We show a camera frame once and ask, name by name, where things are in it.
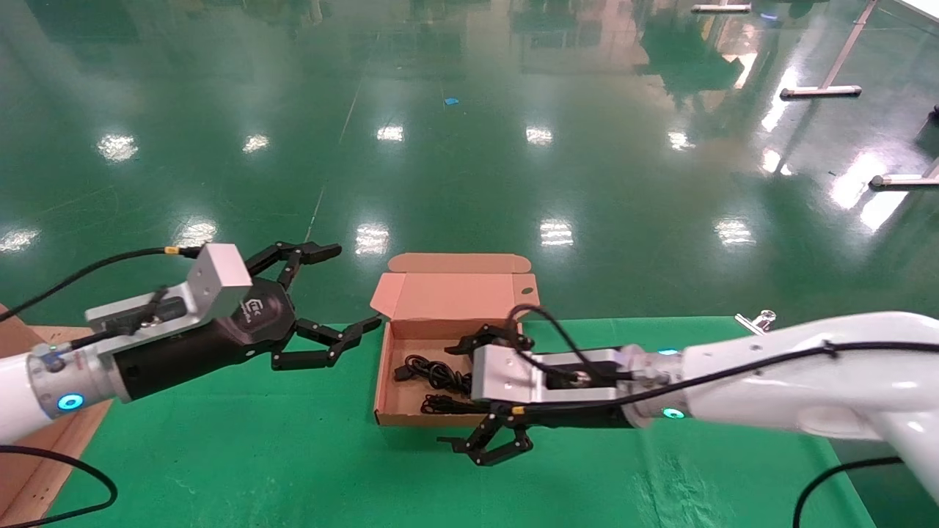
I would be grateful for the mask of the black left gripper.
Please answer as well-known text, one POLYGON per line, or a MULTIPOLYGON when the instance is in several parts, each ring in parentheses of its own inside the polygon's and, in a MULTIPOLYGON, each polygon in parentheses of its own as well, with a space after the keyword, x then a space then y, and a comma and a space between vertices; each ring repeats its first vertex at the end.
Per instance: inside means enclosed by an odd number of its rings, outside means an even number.
POLYGON ((227 318, 117 352, 115 367, 128 399, 137 400, 197 380, 230 365, 242 364, 271 352, 272 369, 334 367, 343 352, 361 344, 365 334, 382 324, 380 315, 337 330, 312 320, 296 320, 291 289, 302 266, 331 260, 342 253, 338 244, 273 243, 246 260, 255 276, 285 262, 277 283, 255 283, 227 318), (292 337, 301 337, 323 350, 284 352, 292 337))

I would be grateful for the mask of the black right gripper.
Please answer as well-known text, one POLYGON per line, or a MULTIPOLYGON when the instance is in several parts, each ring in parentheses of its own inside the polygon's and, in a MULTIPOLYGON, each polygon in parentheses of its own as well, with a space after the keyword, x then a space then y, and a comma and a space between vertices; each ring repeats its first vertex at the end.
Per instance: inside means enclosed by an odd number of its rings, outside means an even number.
MULTIPOLYGON (((518 331, 500 326, 483 325, 475 333, 463 335, 455 345, 445 348, 452 356, 472 356, 484 345, 503 345, 530 351, 534 340, 518 331)), ((455 454, 466 455, 476 466, 495 466, 531 451, 533 442, 527 431, 530 427, 576 429, 633 429, 635 426, 624 414, 621 406, 587 406, 546 408, 534 405, 507 403, 506 407, 489 410, 474 408, 483 418, 467 437, 439 436, 438 442, 449 445, 455 454), (497 434, 510 429, 513 438, 499 447, 490 447, 497 434)))

